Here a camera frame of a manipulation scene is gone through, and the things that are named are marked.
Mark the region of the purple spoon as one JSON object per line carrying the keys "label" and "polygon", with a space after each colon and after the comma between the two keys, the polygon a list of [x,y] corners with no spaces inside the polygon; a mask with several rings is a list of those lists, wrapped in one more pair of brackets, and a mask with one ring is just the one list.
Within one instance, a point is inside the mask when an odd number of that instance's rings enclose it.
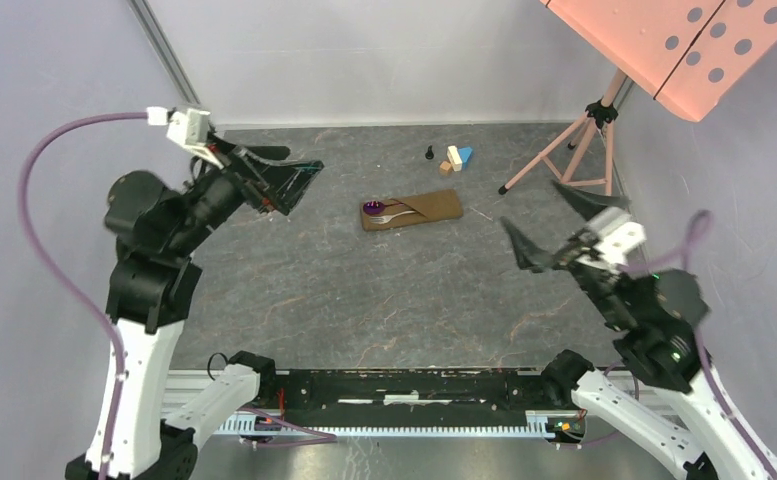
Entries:
{"label": "purple spoon", "polygon": [[362,211],[368,216],[378,216],[381,215],[387,208],[400,205],[402,205],[402,202],[399,201],[394,201],[392,203],[385,203],[377,200],[367,201],[362,205]]}

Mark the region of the silver fork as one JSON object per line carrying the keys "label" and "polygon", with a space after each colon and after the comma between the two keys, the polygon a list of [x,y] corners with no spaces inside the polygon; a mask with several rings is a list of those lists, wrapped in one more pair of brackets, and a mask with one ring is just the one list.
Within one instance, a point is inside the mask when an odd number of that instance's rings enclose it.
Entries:
{"label": "silver fork", "polygon": [[369,218],[369,222],[374,225],[386,225],[391,221],[397,219],[398,217],[401,217],[404,215],[416,215],[416,214],[417,214],[417,211],[415,210],[406,210],[395,214],[371,216]]}

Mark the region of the brown cloth napkin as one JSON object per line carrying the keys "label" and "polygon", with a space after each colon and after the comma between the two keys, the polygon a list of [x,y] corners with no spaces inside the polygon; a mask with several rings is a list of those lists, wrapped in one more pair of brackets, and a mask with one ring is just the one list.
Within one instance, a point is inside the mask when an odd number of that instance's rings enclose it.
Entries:
{"label": "brown cloth napkin", "polygon": [[366,232],[384,231],[408,226],[459,219],[464,215],[464,209],[457,192],[454,189],[444,189],[424,194],[388,197],[378,199],[385,203],[402,202],[400,206],[387,208],[381,215],[395,214],[406,210],[417,211],[416,215],[404,215],[386,225],[374,225],[363,213],[362,202],[359,206],[361,225]]}

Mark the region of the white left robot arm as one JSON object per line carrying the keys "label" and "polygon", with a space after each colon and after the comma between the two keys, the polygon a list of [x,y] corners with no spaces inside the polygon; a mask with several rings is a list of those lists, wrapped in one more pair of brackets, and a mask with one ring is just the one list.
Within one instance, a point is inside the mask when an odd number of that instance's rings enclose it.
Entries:
{"label": "white left robot arm", "polygon": [[289,214],[323,170],[285,147],[219,141],[221,168],[205,169],[183,190],[157,175],[123,175],[108,194],[105,227],[116,239],[105,314],[122,340],[109,362],[110,384],[88,451],[71,460],[69,479],[186,479],[209,437],[240,407],[266,407],[278,396],[273,360],[233,354],[223,371],[178,410],[161,411],[175,346],[202,271],[197,248],[240,207]]}

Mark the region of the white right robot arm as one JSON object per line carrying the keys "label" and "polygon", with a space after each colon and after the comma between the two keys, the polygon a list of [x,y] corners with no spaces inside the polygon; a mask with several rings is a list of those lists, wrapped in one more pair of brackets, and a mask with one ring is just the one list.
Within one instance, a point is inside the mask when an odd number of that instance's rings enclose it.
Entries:
{"label": "white right robot arm", "polygon": [[537,246],[511,221],[502,225],[519,268],[564,271],[618,333],[622,365],[674,412],[669,421],[616,388],[578,353],[565,350],[542,371],[541,392],[555,408],[595,415],[659,461],[677,479],[777,479],[777,455],[754,432],[724,388],[700,335],[710,309],[687,262],[710,224],[706,210],[690,220],[683,242],[651,264],[632,265],[644,227],[624,197],[558,184],[584,220],[556,251]]}

